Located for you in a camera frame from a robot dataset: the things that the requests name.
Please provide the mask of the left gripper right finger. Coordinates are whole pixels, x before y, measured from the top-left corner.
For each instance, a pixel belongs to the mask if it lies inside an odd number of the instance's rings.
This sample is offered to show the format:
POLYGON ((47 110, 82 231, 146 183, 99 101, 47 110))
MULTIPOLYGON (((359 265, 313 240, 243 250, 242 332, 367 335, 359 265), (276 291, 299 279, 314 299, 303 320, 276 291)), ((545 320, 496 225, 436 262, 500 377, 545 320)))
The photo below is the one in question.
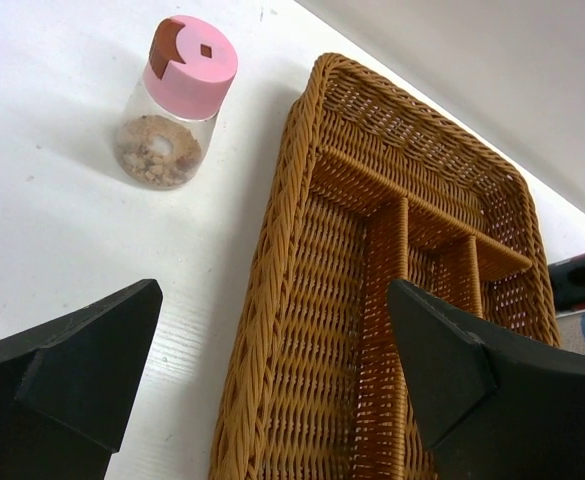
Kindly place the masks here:
POLYGON ((585 355, 406 280, 387 293, 415 420, 443 479, 585 479, 585 355))

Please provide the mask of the tall dark sauce bottle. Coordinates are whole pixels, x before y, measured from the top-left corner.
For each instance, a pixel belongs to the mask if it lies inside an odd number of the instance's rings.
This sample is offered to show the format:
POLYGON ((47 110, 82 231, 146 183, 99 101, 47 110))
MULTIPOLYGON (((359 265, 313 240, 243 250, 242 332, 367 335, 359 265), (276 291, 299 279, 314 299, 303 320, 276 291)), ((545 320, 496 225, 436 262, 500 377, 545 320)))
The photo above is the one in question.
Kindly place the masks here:
POLYGON ((550 264, 548 273, 556 313, 585 310, 585 254, 550 264))

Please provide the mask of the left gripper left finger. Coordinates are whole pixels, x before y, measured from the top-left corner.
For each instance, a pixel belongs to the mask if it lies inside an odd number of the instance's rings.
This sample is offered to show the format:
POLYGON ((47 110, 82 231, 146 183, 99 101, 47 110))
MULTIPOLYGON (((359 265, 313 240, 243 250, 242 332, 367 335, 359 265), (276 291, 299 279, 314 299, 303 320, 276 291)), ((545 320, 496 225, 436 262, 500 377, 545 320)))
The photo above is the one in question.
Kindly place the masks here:
POLYGON ((0 479, 104 478, 162 300, 144 279, 0 340, 0 479))

